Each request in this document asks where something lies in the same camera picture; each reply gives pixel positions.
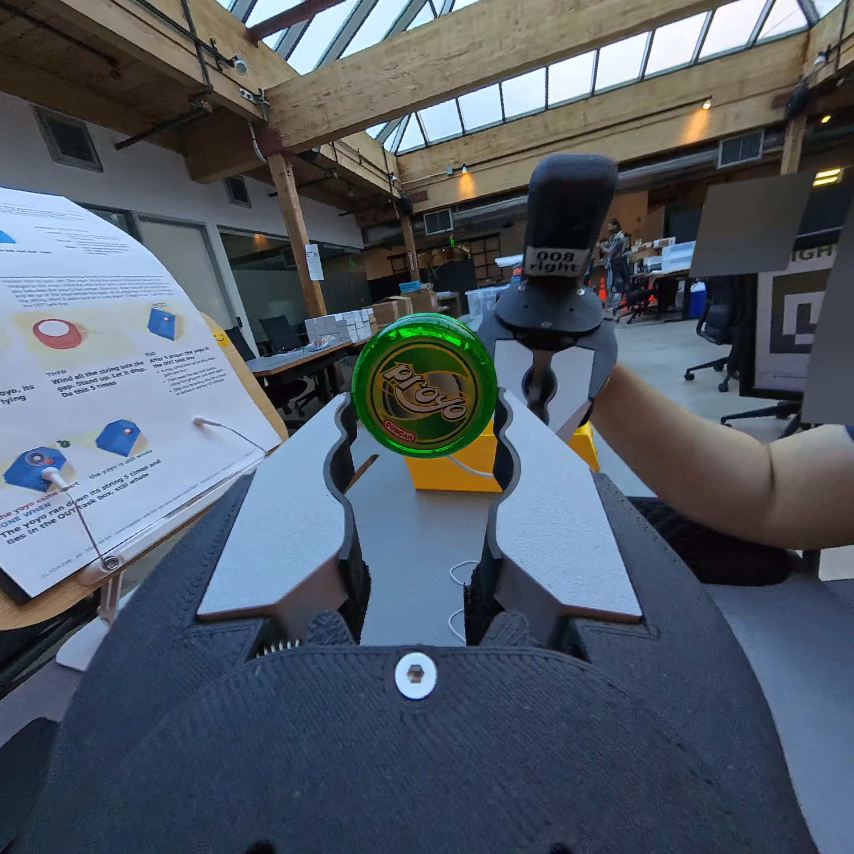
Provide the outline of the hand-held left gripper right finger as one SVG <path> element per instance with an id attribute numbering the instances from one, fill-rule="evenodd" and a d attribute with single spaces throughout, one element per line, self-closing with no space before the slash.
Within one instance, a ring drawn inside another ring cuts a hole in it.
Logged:
<path id="1" fill-rule="evenodd" d="M 643 614 L 592 472 L 517 396 L 500 390 L 482 557 L 464 588 L 478 645 L 499 612 L 519 612 L 550 646 L 572 618 L 641 625 Z"/>

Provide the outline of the stack of white boxes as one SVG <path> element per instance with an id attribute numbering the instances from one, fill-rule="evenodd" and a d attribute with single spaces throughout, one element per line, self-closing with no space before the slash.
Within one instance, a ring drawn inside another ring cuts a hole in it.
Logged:
<path id="1" fill-rule="evenodd" d="M 339 314 L 306 318 L 306 334 L 310 341 L 326 337 L 340 343 L 359 343 L 370 339 L 378 330 L 372 307 Z"/>

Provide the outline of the green transparent yoyo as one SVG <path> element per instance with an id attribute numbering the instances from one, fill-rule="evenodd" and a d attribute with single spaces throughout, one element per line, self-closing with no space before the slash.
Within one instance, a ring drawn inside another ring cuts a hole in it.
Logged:
<path id="1" fill-rule="evenodd" d="M 495 365 L 481 339 L 443 314 L 401 318 L 362 349 L 352 380 L 357 417 L 377 442 L 415 459 L 454 454 L 495 414 Z"/>

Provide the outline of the printed instruction sheet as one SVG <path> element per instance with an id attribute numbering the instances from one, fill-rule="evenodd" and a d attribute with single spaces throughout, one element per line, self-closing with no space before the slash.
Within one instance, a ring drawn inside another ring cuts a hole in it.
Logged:
<path id="1" fill-rule="evenodd" d="M 134 238 L 67 198 L 2 188 L 2 586 L 27 601 L 262 453 L 278 434 L 205 320 Z"/>

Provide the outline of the dark work table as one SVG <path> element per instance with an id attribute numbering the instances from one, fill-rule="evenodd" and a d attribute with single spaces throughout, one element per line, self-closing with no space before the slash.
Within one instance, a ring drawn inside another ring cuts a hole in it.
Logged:
<path id="1" fill-rule="evenodd" d="M 312 415 L 304 413 L 305 403 L 317 400 L 319 406 L 324 407 L 341 392 L 348 390 L 348 382 L 341 378 L 338 364 L 346 357 L 357 357 L 365 345 L 365 342 L 331 344 L 298 355 L 278 354 L 249 359 L 245 366 L 262 385 L 262 390 L 273 404 L 279 401 L 284 404 L 283 421 L 294 432 L 312 418 Z M 312 390 L 302 391 L 299 395 L 284 393 L 287 386 L 306 378 L 313 379 Z"/>

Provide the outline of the wooden support post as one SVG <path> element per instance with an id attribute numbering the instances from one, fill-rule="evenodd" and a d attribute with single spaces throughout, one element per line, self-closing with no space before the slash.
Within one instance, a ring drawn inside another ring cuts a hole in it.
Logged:
<path id="1" fill-rule="evenodd" d="M 302 206 L 297 194 L 293 166 L 290 159 L 281 152 L 269 155 L 267 162 L 282 208 L 283 220 L 294 254 L 306 309 L 310 317 L 326 315 L 326 302 L 321 284 L 312 278 L 307 263 L 306 246 L 309 240 Z"/>

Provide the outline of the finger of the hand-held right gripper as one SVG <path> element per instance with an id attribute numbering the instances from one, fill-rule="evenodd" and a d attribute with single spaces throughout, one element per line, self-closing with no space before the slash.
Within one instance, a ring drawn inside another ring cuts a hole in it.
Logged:
<path id="1" fill-rule="evenodd" d="M 524 377 L 533 366 L 534 354 L 514 339 L 495 341 L 495 372 L 499 387 L 528 404 Z"/>
<path id="2" fill-rule="evenodd" d="M 571 441 L 589 410 L 593 360 L 593 350 L 584 347 L 570 347 L 552 356 L 556 381 L 552 397 L 552 432 L 564 444 Z"/>

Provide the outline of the black office chair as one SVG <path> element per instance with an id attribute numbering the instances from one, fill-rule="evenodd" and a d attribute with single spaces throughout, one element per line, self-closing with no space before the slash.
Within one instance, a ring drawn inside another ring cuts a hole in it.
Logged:
<path id="1" fill-rule="evenodd" d="M 737 335 L 741 319 L 740 276 L 710 277 L 706 281 L 706 305 L 697 326 L 699 337 L 716 346 L 730 347 L 729 354 L 698 366 L 686 369 L 684 379 L 693 381 L 695 372 L 710 368 L 722 373 L 718 385 L 720 393 L 729 391 L 730 380 L 735 377 L 734 367 L 737 355 Z"/>

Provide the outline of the grey wall vent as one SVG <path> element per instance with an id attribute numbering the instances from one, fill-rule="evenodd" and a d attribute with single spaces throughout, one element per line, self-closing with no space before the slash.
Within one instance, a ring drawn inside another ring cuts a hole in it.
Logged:
<path id="1" fill-rule="evenodd" d="M 60 165 L 102 173 L 103 166 L 87 125 L 43 108 L 34 108 L 51 159 Z"/>

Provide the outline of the white stand base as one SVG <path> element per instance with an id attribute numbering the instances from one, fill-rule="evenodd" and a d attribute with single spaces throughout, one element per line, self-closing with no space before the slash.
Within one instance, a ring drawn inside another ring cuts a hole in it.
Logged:
<path id="1" fill-rule="evenodd" d="M 112 628 L 122 607 L 123 573 L 112 574 L 100 588 L 97 616 L 59 648 L 56 663 L 63 668 L 85 672 L 91 659 Z"/>

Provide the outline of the black and white marker board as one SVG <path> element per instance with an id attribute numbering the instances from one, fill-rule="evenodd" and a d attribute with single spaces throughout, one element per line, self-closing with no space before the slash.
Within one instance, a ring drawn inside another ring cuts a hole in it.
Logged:
<path id="1" fill-rule="evenodd" d="M 785 269 L 757 276 L 754 388 L 800 394 L 837 246 L 793 251 Z"/>

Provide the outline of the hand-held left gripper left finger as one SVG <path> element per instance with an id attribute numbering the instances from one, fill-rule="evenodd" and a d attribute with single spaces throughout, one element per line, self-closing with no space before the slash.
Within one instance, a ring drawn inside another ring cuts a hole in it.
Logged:
<path id="1" fill-rule="evenodd" d="M 202 621 L 270 617 L 293 641 L 331 611 L 360 641 L 371 579 L 345 495 L 356 424 L 340 394 L 259 466 L 201 598 Z"/>

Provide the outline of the yellow plastic bin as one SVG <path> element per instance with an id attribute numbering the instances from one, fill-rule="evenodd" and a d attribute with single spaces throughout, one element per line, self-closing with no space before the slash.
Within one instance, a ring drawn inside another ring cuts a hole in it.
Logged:
<path id="1" fill-rule="evenodd" d="M 455 455 L 434 459 L 406 457 L 412 485 L 417 490 L 499 494 L 493 476 L 497 441 L 493 423 L 469 446 Z"/>

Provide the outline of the person's right forearm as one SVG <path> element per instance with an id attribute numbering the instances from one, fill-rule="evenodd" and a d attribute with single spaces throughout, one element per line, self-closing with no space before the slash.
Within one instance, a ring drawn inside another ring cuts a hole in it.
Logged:
<path id="1" fill-rule="evenodd" d="M 617 364 L 592 423 L 653 492 L 725 535 L 793 550 L 853 543 L 852 429 L 821 425 L 773 443 L 689 412 Z"/>

